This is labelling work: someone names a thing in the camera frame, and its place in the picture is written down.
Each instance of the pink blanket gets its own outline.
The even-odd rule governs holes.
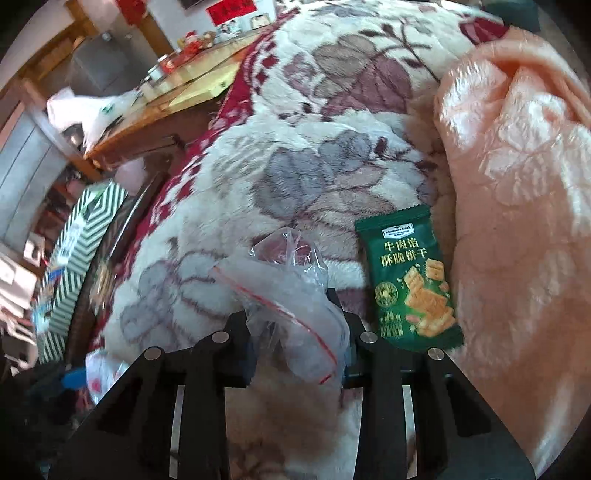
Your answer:
[[[457,194],[454,359],[538,475],[591,402],[590,106],[517,29],[464,55],[435,98]]]

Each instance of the wooden table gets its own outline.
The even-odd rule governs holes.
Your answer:
[[[222,48],[214,47],[182,67],[173,80],[183,83],[191,75],[193,80],[150,103],[140,99],[85,158],[98,162],[104,170],[113,170],[126,161],[152,154],[184,156],[186,143],[204,133],[219,110],[246,47],[266,30],[260,28]]]

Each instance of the fuzzy blanket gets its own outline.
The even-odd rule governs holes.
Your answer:
[[[432,205],[448,263],[454,191],[433,125],[439,79],[504,27],[433,4],[316,2],[246,57],[183,171],[141,226],[105,327],[107,350],[186,348],[241,309],[207,275],[280,227],[306,231],[346,310],[366,314],[358,218]],[[260,365],[226,396],[234,478],[351,478],[361,398]]]

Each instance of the red sign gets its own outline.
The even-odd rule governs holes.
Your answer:
[[[222,0],[207,9],[207,13],[209,13],[216,27],[232,18],[253,12],[256,12],[253,0]]]

